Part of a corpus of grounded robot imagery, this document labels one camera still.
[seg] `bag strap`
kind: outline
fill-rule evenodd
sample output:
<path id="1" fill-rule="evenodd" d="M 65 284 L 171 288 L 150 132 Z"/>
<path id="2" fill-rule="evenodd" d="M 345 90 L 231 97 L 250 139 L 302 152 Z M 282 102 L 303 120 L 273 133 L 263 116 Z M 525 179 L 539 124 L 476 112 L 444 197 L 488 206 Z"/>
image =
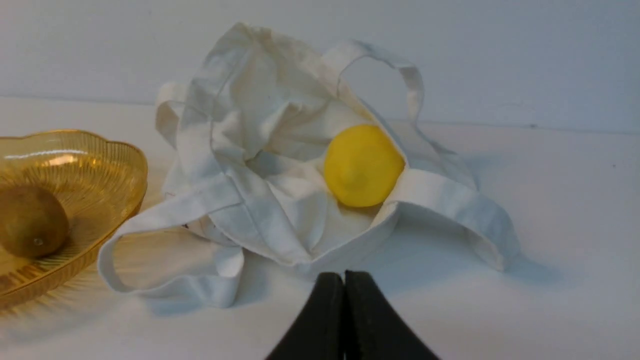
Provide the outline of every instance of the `bag strap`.
<path id="1" fill-rule="evenodd" d="M 474 250 L 498 270 L 505 270 L 509 260 L 520 247 L 509 215 L 494 201 L 476 191 L 471 171 L 455 152 L 429 139 L 418 127 L 417 121 L 424 99 L 424 85 L 418 68 L 375 45 L 348 40 L 323 55 L 325 64 L 339 74 L 355 61 L 369 57 L 397 69 L 407 86 L 407 106 L 412 126 L 438 154 L 446 176 L 435 172 L 406 169 L 387 201 L 418 205 L 444 216 L 468 233 Z M 395 138 L 391 128 L 382 124 Z"/>
<path id="2" fill-rule="evenodd" d="M 475 252 L 504 271 L 519 251 L 507 212 L 481 193 L 445 176 L 406 169 L 387 201 L 414 204 L 462 225 Z"/>
<path id="3" fill-rule="evenodd" d="M 428 147 L 425 151 L 434 155 L 431 158 L 436 161 L 436 165 L 442 169 L 443 173 L 471 188 L 476 188 L 476 182 L 471 171 L 460 156 L 455 152 L 446 149 L 438 142 L 429 139 L 419 128 L 418 119 L 424 103 L 424 83 L 422 81 L 420 70 L 413 63 L 376 45 L 357 40 L 345 40 L 329 49 L 323 55 L 323 61 L 325 64 L 339 74 L 337 78 L 338 83 L 335 85 L 338 89 L 338 94 L 340 94 L 340 79 L 342 73 L 351 64 L 362 58 L 372 58 L 381 61 L 392 69 L 396 69 L 400 72 L 400 75 L 403 77 L 404 84 L 407 87 L 406 103 L 409 118 L 414 130 L 424 140 Z M 391 130 L 386 124 L 382 125 L 390 135 L 395 136 L 393 130 Z"/>
<path id="4" fill-rule="evenodd" d="M 187 86 L 166 83 L 156 97 L 156 130 L 175 149 L 175 135 L 180 115 L 178 107 L 184 106 L 187 98 Z"/>
<path id="5" fill-rule="evenodd" d="M 126 221 L 100 248 L 97 267 L 105 283 L 119 293 L 139 293 L 148 297 L 191 295 L 209 306 L 228 307 L 235 298 L 244 265 L 241 247 L 222 247 L 212 256 L 215 269 L 211 273 L 181 275 L 159 286 L 136 289 L 122 282 L 113 263 L 113 249 L 118 240 L 128 234 L 158 231 L 181 226 L 209 213 L 242 203 L 235 192 L 214 193 L 217 184 L 226 181 L 224 174 L 192 186 L 188 191 L 161 202 Z"/>

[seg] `glass bowl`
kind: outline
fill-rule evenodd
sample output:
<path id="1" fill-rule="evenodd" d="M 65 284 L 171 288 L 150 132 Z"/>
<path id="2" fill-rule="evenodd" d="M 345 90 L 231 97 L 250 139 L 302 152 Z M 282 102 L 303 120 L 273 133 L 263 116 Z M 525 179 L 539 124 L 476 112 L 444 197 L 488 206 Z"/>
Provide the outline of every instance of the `glass bowl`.
<path id="1" fill-rule="evenodd" d="M 86 131 L 0 137 L 0 192 L 41 186 L 58 198 L 70 224 L 64 246 L 46 257 L 18 258 L 0 247 L 0 309 L 59 286 L 95 261 L 102 242 L 140 210 L 147 172 L 140 149 Z"/>

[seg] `white wall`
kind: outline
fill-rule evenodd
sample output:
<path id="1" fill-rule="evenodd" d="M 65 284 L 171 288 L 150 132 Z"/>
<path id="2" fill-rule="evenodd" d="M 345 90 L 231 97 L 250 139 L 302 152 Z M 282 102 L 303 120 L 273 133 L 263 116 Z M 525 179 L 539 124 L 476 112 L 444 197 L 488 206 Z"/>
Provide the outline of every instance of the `white wall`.
<path id="1" fill-rule="evenodd" d="M 402 54 L 424 119 L 640 133 L 640 1 L 624 0 L 0 0 L 0 95 L 152 103 L 237 20 Z M 397 75 L 371 61 L 348 79 L 404 117 Z"/>

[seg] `kiwi fruit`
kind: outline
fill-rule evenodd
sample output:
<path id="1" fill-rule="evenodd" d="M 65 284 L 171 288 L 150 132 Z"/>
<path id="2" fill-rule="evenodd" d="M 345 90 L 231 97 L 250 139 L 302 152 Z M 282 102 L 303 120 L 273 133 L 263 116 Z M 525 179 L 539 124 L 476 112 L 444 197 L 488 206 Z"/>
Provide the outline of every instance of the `kiwi fruit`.
<path id="1" fill-rule="evenodd" d="M 58 250 L 67 239 L 69 220 L 51 192 L 16 186 L 0 192 L 0 245 L 22 258 L 39 258 Z"/>

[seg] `cloth bag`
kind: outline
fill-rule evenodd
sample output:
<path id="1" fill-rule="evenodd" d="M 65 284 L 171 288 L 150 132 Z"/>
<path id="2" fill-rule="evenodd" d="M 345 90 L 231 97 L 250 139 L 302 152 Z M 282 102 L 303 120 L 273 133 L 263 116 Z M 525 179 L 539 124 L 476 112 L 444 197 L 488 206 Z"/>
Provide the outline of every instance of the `cloth bag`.
<path id="1" fill-rule="evenodd" d="M 402 203 L 463 226 L 475 251 L 504 270 L 518 252 L 508 214 L 476 190 L 458 155 L 424 134 L 428 151 L 420 158 L 406 155 L 382 117 L 340 77 L 365 57 L 400 72 L 415 124 L 424 95 L 419 70 L 359 41 L 320 55 L 270 29 L 236 24 L 188 86 L 163 86 L 156 128 L 177 153 L 164 184 L 166 198 L 126 221 L 102 246 L 98 269 L 106 284 L 121 293 L 188 295 L 227 307 L 240 281 L 243 249 L 302 274 L 341 272 L 389 237 Z M 359 124 L 384 130 L 406 162 L 388 199 L 365 210 L 339 204 L 323 178 L 328 144 Z M 124 284 L 113 264 L 122 236 L 185 224 L 216 244 L 213 270 L 145 289 Z"/>

